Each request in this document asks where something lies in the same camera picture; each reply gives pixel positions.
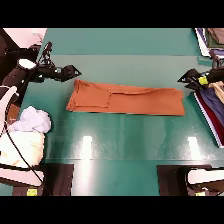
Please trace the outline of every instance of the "green table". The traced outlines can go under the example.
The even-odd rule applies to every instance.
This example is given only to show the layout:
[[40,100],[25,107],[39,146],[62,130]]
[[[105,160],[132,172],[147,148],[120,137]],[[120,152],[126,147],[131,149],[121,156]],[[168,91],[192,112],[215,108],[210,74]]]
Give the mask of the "green table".
[[[206,63],[200,63],[203,60],[193,32],[147,29],[148,35],[143,37],[146,29],[120,29],[112,47],[113,31],[48,29],[44,44],[52,41],[54,63],[73,64],[82,72],[83,80],[181,89],[186,115],[68,112],[65,108],[74,80],[30,83],[21,109],[32,105],[47,111],[53,123],[45,139],[44,162],[75,164],[72,195],[159,195],[158,164],[223,166],[224,151],[217,148],[194,97],[176,82],[188,69],[208,69]],[[134,37],[123,46],[126,32],[133,32]],[[161,44],[158,33],[172,37],[176,44]]]

